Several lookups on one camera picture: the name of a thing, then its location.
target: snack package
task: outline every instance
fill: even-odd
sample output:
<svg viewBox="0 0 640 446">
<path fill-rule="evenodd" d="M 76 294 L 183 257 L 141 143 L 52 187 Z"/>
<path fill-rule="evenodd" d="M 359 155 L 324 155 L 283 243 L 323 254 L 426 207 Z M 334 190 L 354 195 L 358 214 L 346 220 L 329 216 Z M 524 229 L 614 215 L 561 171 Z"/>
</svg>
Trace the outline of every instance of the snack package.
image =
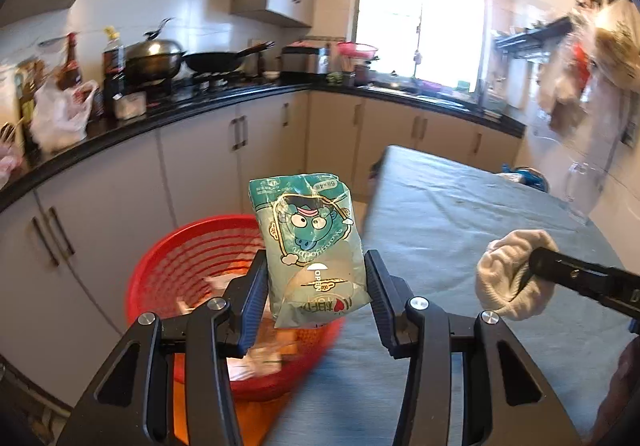
<svg viewBox="0 0 640 446">
<path fill-rule="evenodd" d="M 369 303 L 349 189 L 318 173 L 249 182 L 276 328 L 316 328 Z"/>
</svg>

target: table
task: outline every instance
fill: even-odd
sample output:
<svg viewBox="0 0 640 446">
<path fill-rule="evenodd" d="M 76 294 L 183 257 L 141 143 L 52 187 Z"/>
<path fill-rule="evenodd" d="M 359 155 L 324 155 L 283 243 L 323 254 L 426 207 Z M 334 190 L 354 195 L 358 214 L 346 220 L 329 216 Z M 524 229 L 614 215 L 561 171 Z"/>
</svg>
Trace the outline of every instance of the table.
<svg viewBox="0 0 640 446">
<path fill-rule="evenodd" d="M 385 156 L 369 207 L 364 249 L 377 249 L 391 274 L 444 310 L 476 316 L 476 263 L 491 240 L 516 229 L 545 229 L 562 253 L 620 267 L 600 231 L 580 225 L 564 203 L 498 176 L 399 147 Z M 557 287 L 540 316 L 508 322 L 587 434 L 632 335 L 628 317 Z M 452 421 L 460 420 L 462 359 L 452 362 Z M 370 307 L 346 318 L 337 345 L 294 395 L 268 445 L 392 443 L 408 360 L 380 343 Z M 460 426 L 451 430 L 459 444 Z"/>
</svg>

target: wall shelf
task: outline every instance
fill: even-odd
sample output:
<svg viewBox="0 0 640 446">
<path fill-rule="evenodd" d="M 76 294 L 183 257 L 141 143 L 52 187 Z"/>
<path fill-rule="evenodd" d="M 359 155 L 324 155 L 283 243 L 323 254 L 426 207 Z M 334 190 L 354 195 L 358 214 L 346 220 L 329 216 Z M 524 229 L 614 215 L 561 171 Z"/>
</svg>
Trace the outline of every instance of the wall shelf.
<svg viewBox="0 0 640 446">
<path fill-rule="evenodd" d="M 518 54 L 531 54 L 536 49 L 542 49 L 548 40 L 562 38 L 574 29 L 568 16 L 559 18 L 546 27 L 530 29 L 521 34 L 506 36 L 495 40 L 495 47 L 506 53 L 513 54 L 516 58 Z"/>
</svg>

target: gas stove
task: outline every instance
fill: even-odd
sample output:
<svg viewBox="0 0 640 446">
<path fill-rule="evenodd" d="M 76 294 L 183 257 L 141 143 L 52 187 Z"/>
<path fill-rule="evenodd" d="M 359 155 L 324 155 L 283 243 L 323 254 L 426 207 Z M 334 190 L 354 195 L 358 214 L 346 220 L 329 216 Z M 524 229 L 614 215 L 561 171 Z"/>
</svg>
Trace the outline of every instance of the gas stove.
<svg viewBox="0 0 640 446">
<path fill-rule="evenodd" d="M 163 80 L 151 84 L 131 87 L 127 93 L 144 92 L 147 109 L 175 105 L 228 90 L 261 89 L 275 86 L 258 76 L 246 76 L 241 72 L 225 74 L 194 74 L 188 78 Z"/>
</svg>

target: kitchen counter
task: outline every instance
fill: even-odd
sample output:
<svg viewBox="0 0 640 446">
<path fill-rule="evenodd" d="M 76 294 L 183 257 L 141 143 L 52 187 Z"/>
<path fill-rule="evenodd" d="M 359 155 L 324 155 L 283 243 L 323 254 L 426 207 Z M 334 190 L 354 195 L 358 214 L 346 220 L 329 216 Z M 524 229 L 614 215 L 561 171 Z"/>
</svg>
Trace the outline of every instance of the kitchen counter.
<svg viewBox="0 0 640 446">
<path fill-rule="evenodd" d="M 350 94 L 414 106 L 465 119 L 518 138 L 524 136 L 526 129 L 526 126 L 518 120 L 517 110 L 514 110 L 514 112 L 508 111 L 500 121 L 493 121 L 485 118 L 480 113 L 466 112 L 431 103 L 418 97 L 398 96 L 391 92 L 370 90 L 366 87 L 342 87 L 329 84 L 270 84 L 247 89 L 201 93 L 187 89 L 181 91 L 179 100 L 169 100 L 165 105 L 150 109 L 144 116 L 139 118 L 130 119 L 129 121 L 101 119 L 90 122 L 87 126 L 87 138 L 61 152 L 53 155 L 28 156 L 22 169 L 14 173 L 8 184 L 0 190 L 0 212 L 47 179 L 127 139 L 217 108 L 299 90 L 325 90 L 327 92 Z"/>
</svg>

